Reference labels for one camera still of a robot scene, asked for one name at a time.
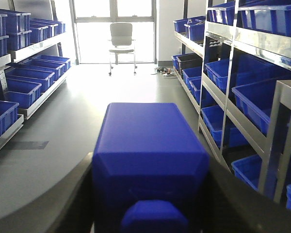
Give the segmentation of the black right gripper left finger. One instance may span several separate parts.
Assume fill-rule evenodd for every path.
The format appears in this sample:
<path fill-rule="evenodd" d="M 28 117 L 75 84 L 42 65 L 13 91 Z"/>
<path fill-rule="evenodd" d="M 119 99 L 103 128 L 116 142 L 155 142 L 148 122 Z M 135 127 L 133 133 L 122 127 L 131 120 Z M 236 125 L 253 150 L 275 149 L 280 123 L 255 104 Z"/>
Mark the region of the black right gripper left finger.
<path fill-rule="evenodd" d="M 88 153 L 39 197 L 0 218 L 0 233 L 89 233 L 94 216 Z"/>

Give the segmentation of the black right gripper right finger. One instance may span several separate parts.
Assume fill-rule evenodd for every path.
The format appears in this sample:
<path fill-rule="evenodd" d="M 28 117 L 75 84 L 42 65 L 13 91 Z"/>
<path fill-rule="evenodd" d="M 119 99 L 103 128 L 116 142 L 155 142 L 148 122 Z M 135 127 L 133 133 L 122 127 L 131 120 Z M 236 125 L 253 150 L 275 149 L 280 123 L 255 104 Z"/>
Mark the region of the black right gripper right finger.
<path fill-rule="evenodd" d="M 262 196 L 213 158 L 203 192 L 205 233 L 291 233 L 291 210 Z"/>

